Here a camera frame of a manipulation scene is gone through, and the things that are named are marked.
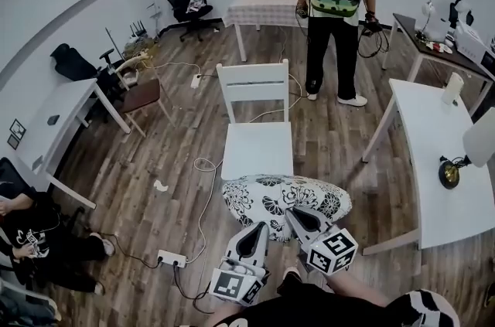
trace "white lamp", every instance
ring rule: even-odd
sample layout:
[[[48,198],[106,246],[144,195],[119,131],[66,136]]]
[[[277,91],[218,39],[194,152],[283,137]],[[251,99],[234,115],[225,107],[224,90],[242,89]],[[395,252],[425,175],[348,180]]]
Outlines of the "white lamp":
[[[475,165],[478,168],[484,166],[495,153],[495,108],[488,110],[471,128],[463,135],[464,158],[454,158],[449,161],[441,157],[442,164],[439,168],[440,182],[447,189],[452,189],[459,184],[459,169],[467,165]]]

